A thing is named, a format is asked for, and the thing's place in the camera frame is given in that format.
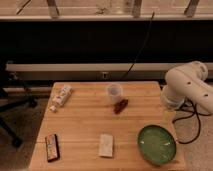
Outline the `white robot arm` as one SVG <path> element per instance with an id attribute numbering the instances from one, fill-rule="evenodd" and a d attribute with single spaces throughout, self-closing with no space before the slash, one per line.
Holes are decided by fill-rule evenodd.
<path id="1" fill-rule="evenodd" d="M 165 74 L 161 102 L 169 109 L 178 109 L 188 98 L 213 114 L 213 87 L 205 83 L 207 76 L 208 68 L 200 61 L 170 69 Z"/>

